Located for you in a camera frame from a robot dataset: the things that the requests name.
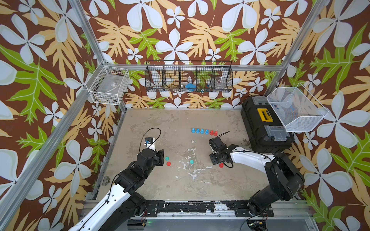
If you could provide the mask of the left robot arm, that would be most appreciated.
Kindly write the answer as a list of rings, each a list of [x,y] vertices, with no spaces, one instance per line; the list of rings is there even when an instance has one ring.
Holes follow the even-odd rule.
[[[154,167],[162,166],[165,151],[142,150],[137,160],[118,174],[109,192],[71,231],[114,231],[129,218],[144,212],[146,200],[136,192]]]

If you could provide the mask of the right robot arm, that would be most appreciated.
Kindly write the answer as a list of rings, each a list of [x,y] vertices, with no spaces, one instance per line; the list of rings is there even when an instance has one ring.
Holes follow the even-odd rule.
[[[259,215],[278,200],[289,201],[304,184],[304,177],[292,161],[284,154],[262,154],[237,145],[227,146],[220,137],[209,140],[213,165],[224,164],[230,168],[243,164],[265,173],[269,185],[256,192],[248,201],[248,212]]]

